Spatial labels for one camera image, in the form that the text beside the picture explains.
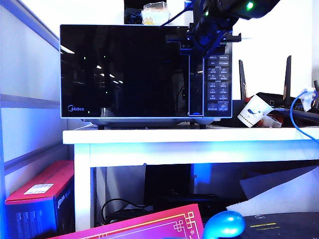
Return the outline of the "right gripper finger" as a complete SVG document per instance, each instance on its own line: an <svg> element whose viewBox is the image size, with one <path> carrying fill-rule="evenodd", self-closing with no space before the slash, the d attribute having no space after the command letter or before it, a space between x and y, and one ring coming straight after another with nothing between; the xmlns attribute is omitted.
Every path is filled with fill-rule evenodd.
<svg viewBox="0 0 319 239"><path fill-rule="evenodd" d="M181 35L167 35L166 40L168 43L177 43L180 49L190 49L191 43L186 36Z"/></svg>
<svg viewBox="0 0 319 239"><path fill-rule="evenodd" d="M224 42L240 42L242 40L242 36L241 33L239 33L238 35L233 35L231 32L228 32L224 35Z"/></svg>

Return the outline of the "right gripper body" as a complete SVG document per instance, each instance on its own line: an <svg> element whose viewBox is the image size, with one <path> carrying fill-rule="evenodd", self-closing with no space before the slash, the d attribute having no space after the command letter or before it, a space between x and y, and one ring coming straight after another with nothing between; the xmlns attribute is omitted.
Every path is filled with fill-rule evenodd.
<svg viewBox="0 0 319 239"><path fill-rule="evenodd" d="M195 56L223 55L225 34L232 31L233 18L202 15L187 36L191 42L189 53Z"/></svg>

